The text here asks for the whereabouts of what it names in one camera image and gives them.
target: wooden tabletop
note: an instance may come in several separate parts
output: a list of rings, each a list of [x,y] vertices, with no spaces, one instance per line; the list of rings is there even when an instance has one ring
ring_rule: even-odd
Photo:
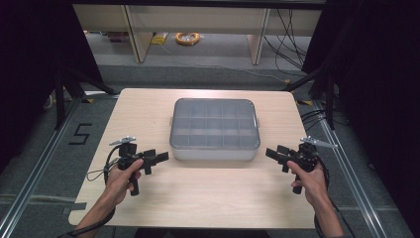
[[[179,161],[169,144],[170,118],[179,98],[239,98],[253,101],[260,122],[261,146],[250,162]],[[314,211],[304,190],[291,191],[294,175],[281,171],[265,149],[282,145],[297,150],[306,137],[289,92],[124,89],[99,143],[89,171],[103,169],[113,147],[126,136],[137,138],[138,151],[169,152],[169,160],[143,173],[140,195],[117,206],[108,225],[191,228],[313,228]],[[103,178],[84,181],[76,203],[86,210],[70,213],[77,224],[104,189]]]

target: plastic bin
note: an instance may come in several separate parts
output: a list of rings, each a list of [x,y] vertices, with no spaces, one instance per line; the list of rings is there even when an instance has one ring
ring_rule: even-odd
[[[169,142],[179,160],[250,161],[261,143],[254,103],[247,99],[178,99]]]

